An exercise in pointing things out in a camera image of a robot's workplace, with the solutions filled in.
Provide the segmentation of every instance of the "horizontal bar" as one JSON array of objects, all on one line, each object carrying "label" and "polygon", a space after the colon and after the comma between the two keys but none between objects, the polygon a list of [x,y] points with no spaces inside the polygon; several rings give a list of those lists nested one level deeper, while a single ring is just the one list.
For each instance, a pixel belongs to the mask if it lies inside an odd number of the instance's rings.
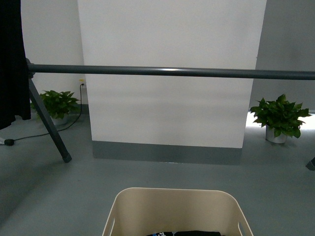
[{"label": "horizontal bar", "polygon": [[30,72],[71,74],[161,75],[225,77],[277,80],[315,80],[315,71],[239,70],[141,66],[38,65],[28,64]]}]

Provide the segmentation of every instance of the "potted plant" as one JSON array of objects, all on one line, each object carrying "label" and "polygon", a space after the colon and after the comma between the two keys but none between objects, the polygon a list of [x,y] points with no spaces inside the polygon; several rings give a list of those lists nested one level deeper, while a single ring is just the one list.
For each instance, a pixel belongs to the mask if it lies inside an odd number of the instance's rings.
[{"label": "potted plant", "polygon": [[78,99],[72,97],[73,92],[45,91],[40,94],[44,105],[55,125],[67,123],[67,115],[72,111],[78,111],[76,106]]},{"label": "potted plant", "polygon": [[288,102],[285,94],[282,94],[276,101],[265,101],[264,98],[258,101],[259,106],[251,107],[251,113],[266,126],[266,139],[274,143],[284,143],[287,136],[299,138],[301,136],[300,126],[304,123],[300,117],[309,117],[309,109],[302,109],[302,103]]}]

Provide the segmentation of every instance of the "black cable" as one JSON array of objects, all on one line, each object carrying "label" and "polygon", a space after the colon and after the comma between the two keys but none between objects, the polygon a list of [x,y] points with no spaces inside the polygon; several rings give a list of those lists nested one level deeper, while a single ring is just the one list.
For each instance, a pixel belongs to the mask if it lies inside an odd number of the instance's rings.
[{"label": "black cable", "polygon": [[[77,122],[77,120],[80,118],[80,116],[81,116],[81,114],[82,114],[82,86],[83,86],[83,85],[84,85],[84,84],[81,84],[81,85],[80,85],[80,114],[79,114],[79,116],[77,117],[77,119],[75,119],[75,121],[74,121],[71,125],[69,125],[68,127],[64,128],[64,129],[57,130],[58,132],[64,131],[64,130],[70,128],[70,127],[71,127],[75,122]],[[14,141],[21,140],[21,139],[28,139],[28,138],[34,138],[34,137],[41,137],[41,136],[45,136],[45,135],[48,135],[48,134],[49,134],[49,133],[46,133],[46,134],[39,134],[39,135],[33,135],[33,136],[27,136],[27,137],[22,137],[22,138],[19,138],[19,139],[13,139],[13,142],[14,142]]]}]

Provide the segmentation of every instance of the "electrical outlet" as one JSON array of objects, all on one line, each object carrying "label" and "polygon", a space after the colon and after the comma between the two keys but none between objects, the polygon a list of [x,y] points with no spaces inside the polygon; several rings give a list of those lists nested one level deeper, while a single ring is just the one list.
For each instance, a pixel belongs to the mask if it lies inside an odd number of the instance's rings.
[{"label": "electrical outlet", "polygon": [[86,89],[87,88],[87,84],[86,84],[86,81],[85,81],[85,79],[83,79],[83,78],[81,78],[81,79],[79,79],[79,81],[80,81],[80,85],[82,85],[82,88],[83,89]]}]

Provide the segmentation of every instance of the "white plastic basket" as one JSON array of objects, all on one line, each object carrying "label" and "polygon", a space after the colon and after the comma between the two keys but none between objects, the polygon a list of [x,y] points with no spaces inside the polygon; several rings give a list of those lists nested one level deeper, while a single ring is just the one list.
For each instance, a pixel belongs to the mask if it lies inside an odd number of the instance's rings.
[{"label": "white plastic basket", "polygon": [[103,236],[146,236],[192,230],[253,236],[231,195],[217,190],[157,188],[128,188],[120,192]]}]

